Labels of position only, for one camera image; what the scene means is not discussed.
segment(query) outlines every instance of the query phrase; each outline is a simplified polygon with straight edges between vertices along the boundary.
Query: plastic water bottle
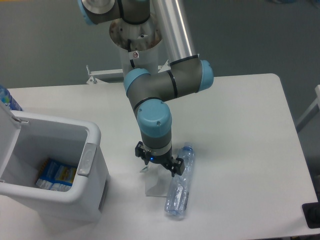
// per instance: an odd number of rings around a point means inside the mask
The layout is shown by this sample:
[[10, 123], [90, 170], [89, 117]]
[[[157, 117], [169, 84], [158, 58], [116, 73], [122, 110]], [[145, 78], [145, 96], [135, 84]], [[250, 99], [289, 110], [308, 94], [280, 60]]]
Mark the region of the plastic water bottle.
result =
[[176, 174], [170, 183], [164, 210], [174, 216], [183, 218], [187, 209], [189, 189], [191, 185], [195, 152], [190, 143], [185, 143], [178, 152], [178, 158], [184, 160], [184, 172], [181, 176]]
[[10, 110], [23, 111], [16, 100], [11, 96], [8, 89], [0, 85], [0, 101]]

